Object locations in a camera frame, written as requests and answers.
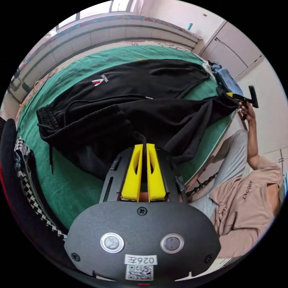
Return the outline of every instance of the printed number label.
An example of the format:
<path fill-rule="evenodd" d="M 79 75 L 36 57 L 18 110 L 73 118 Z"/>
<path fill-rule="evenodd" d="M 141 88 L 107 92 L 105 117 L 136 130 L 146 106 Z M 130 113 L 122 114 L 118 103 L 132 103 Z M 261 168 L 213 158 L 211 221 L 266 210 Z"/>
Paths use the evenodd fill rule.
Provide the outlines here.
<path fill-rule="evenodd" d="M 157 255 L 140 256 L 125 254 L 126 265 L 157 265 Z"/>

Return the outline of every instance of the white wall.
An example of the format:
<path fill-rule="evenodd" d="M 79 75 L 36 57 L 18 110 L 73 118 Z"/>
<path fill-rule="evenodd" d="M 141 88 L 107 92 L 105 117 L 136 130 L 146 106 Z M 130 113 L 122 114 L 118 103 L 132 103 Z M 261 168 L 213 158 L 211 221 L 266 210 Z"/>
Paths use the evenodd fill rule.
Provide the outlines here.
<path fill-rule="evenodd" d="M 288 148 L 288 102 L 284 89 L 265 57 L 252 64 L 236 78 L 244 96 L 250 97 L 249 85 L 257 94 L 259 108 L 255 109 L 259 153 Z"/>
<path fill-rule="evenodd" d="M 170 22 L 179 27 L 188 28 L 193 23 L 191 32 L 203 38 L 193 52 L 198 53 L 210 40 L 218 27 L 225 21 L 220 16 L 199 6 L 178 0 L 145 0 L 143 15 Z"/>
<path fill-rule="evenodd" d="M 19 103 L 11 95 L 5 95 L 0 109 L 0 117 L 5 121 L 10 118 L 15 119 L 19 108 Z"/>

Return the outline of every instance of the person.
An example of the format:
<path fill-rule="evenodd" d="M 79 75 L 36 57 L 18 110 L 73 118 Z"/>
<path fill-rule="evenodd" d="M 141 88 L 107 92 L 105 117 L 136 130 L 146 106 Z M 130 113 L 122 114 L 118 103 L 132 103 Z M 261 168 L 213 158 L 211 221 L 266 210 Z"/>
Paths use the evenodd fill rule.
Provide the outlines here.
<path fill-rule="evenodd" d="M 281 168 L 258 154 L 252 106 L 247 103 L 241 111 L 247 115 L 249 131 L 239 130 L 223 142 L 213 159 L 213 163 L 223 162 L 212 188 L 196 192 L 190 203 L 212 221 L 219 235 L 217 258 L 246 254 L 271 225 L 281 205 Z M 253 171 L 242 178 L 247 162 Z"/>

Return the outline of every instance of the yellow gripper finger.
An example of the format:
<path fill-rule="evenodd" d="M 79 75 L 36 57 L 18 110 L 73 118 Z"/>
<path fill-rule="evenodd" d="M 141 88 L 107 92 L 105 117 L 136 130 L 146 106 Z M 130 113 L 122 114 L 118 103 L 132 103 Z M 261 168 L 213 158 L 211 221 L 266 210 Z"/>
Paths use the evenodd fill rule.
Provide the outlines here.
<path fill-rule="evenodd" d="M 142 174 L 142 155 L 143 144 L 135 145 L 121 192 L 123 199 L 135 200 L 139 202 Z"/>
<path fill-rule="evenodd" d="M 161 200 L 166 196 L 165 186 L 162 180 L 160 165 L 154 144 L 146 144 L 147 153 L 147 184 L 148 198 L 151 200 Z"/>

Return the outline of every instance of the mattress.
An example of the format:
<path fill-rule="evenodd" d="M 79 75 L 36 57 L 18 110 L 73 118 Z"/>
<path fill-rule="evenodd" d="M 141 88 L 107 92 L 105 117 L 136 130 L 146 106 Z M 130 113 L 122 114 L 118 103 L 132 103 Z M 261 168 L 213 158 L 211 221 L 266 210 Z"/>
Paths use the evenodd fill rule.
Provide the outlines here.
<path fill-rule="evenodd" d="M 108 49 L 79 59 L 47 78 L 32 99 L 22 107 L 17 123 L 18 136 L 34 151 L 43 194 L 55 215 L 68 229 L 82 211 L 99 202 L 103 182 L 74 166 L 56 150 L 53 150 L 54 173 L 51 173 L 49 147 L 40 138 L 36 110 L 98 71 L 142 59 L 182 59 L 200 65 L 203 63 L 191 52 L 164 45 L 129 45 Z M 195 87 L 185 98 L 201 100 L 215 96 L 216 86 L 215 81 L 210 78 Z M 186 183 L 197 174 L 217 147 L 232 117 L 230 115 L 211 125 L 203 136 L 195 158 L 179 167 Z"/>

